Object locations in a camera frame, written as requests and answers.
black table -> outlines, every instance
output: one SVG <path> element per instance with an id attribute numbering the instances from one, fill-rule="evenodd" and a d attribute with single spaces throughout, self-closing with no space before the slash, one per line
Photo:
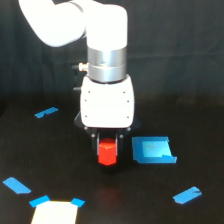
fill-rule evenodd
<path id="1" fill-rule="evenodd" d="M 41 119 L 34 114 L 59 109 Z M 224 108 L 136 104 L 142 127 L 126 139 L 113 169 L 99 166 L 89 136 L 74 126 L 78 105 L 9 103 L 0 117 L 0 223 L 31 223 L 29 201 L 80 198 L 77 224 L 223 223 Z M 168 136 L 177 163 L 136 164 L 132 136 Z M 17 195 L 2 181 L 15 177 L 32 192 Z M 173 196 L 192 186 L 202 196 L 184 205 Z"/>

black background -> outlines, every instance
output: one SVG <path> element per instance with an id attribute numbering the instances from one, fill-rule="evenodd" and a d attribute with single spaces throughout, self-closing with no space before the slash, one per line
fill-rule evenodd
<path id="1" fill-rule="evenodd" d="M 46 194 L 85 200 L 77 224 L 223 223 L 224 2 L 100 2 L 127 9 L 128 74 L 142 123 L 113 170 L 97 164 L 73 124 L 71 66 L 86 62 L 86 40 L 50 48 L 16 0 L 0 1 L 0 182 L 12 176 L 32 190 L 16 195 L 0 184 L 0 223 L 31 223 L 29 201 Z M 34 117 L 51 106 L 59 111 Z M 177 164 L 133 163 L 132 136 L 168 136 Z M 192 186 L 202 197 L 176 204 L 172 197 Z"/>

blue tape piece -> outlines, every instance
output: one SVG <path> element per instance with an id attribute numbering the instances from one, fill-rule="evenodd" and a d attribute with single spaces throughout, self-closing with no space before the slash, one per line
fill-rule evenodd
<path id="1" fill-rule="evenodd" d="M 35 114 L 35 116 L 36 116 L 37 118 L 41 118 L 41 117 L 44 116 L 44 113 L 43 113 L 43 112 L 40 112 L 40 113 L 38 113 L 38 114 Z"/>
<path id="2" fill-rule="evenodd" d="M 39 113 L 35 114 L 35 117 L 42 118 L 45 114 L 52 114 L 52 113 L 54 113 L 56 111 L 58 111 L 57 108 L 51 107 L 51 108 L 49 108 L 49 109 L 47 109 L 45 111 L 42 111 L 42 112 L 39 112 Z"/>
<path id="3" fill-rule="evenodd" d="M 7 180 L 3 181 L 7 187 L 13 190 L 16 194 L 29 194 L 31 190 L 20 183 L 13 177 L 8 178 Z"/>
<path id="4" fill-rule="evenodd" d="M 45 195 L 45 196 L 43 196 L 41 198 L 37 198 L 37 199 L 35 199 L 33 201 L 30 201 L 30 205 L 33 208 L 35 208 L 35 207 L 37 207 L 37 205 L 40 205 L 40 204 L 42 204 L 44 202 L 47 202 L 47 201 L 50 201 L 50 199 L 49 199 L 49 197 L 47 195 Z"/>
<path id="5" fill-rule="evenodd" d="M 176 163 L 168 142 L 168 137 L 134 137 L 133 159 L 138 163 Z"/>
<path id="6" fill-rule="evenodd" d="M 44 113 L 45 113 L 45 114 L 52 114 L 52 113 L 54 113 L 54 112 L 56 112 L 56 111 L 58 111 L 57 108 L 55 108 L 55 107 L 51 107 L 51 108 L 45 110 Z"/>
<path id="7" fill-rule="evenodd" d="M 74 198 L 71 203 L 73 205 L 77 205 L 79 208 L 83 206 L 83 204 L 85 203 L 85 201 L 82 201 L 80 199 Z"/>
<path id="8" fill-rule="evenodd" d="M 192 188 L 174 196 L 173 199 L 175 200 L 175 202 L 177 202 L 179 204 L 184 204 L 200 195 L 202 195 L 200 190 L 197 187 L 192 187 Z"/>

blue cardboard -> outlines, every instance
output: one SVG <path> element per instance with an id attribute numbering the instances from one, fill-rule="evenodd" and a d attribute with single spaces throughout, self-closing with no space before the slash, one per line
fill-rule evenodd
<path id="1" fill-rule="evenodd" d="M 168 137 L 132 138 L 133 159 L 138 163 L 176 163 L 169 147 Z"/>

red block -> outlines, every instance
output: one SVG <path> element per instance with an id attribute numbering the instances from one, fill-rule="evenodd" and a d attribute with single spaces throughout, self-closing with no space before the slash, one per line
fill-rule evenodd
<path id="1" fill-rule="evenodd" d="M 114 139 L 106 138 L 99 142 L 99 163 L 109 166 L 117 162 L 116 142 Z"/>

